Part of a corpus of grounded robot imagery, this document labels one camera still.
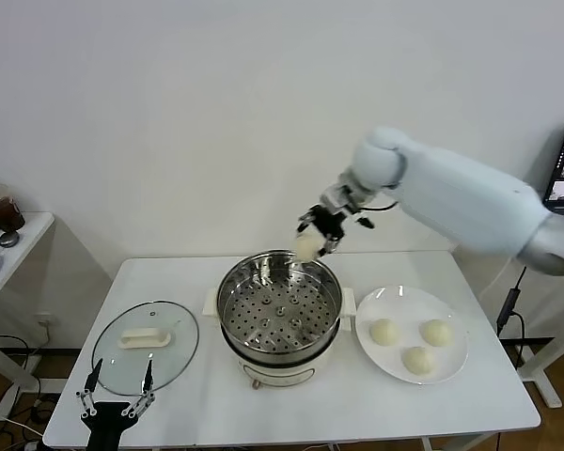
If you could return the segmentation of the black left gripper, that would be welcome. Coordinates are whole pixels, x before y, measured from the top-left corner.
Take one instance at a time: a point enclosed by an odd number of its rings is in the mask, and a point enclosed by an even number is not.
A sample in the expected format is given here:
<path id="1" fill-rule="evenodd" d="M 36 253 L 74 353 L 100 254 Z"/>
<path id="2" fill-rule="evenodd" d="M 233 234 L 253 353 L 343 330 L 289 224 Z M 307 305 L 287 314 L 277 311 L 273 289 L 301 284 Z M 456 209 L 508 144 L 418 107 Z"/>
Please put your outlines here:
<path id="1" fill-rule="evenodd" d="M 153 393 L 152 360 L 149 359 L 142 381 L 140 397 L 133 403 L 101 401 L 94 405 L 93 394 L 99 381 L 103 358 L 92 367 L 84 388 L 76 393 L 82 413 L 81 421 L 89 429 L 86 451 L 118 451 L 121 435 L 135 426 L 138 418 L 155 399 Z"/>

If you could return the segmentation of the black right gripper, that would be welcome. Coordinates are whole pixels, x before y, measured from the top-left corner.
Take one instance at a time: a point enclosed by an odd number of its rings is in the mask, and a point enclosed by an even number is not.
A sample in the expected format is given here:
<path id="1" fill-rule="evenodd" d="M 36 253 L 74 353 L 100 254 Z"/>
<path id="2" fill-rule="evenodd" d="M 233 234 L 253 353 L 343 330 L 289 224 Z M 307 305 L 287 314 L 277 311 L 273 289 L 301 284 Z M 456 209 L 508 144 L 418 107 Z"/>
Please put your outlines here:
<path id="1" fill-rule="evenodd" d="M 318 251 L 318 256 L 323 257 L 333 254 L 344 238 L 342 223 L 345 219 L 346 216 L 342 211 L 333 214 L 326 207 L 315 205 L 299 217 L 296 233 L 300 235 L 313 225 L 324 237 L 324 242 Z"/>

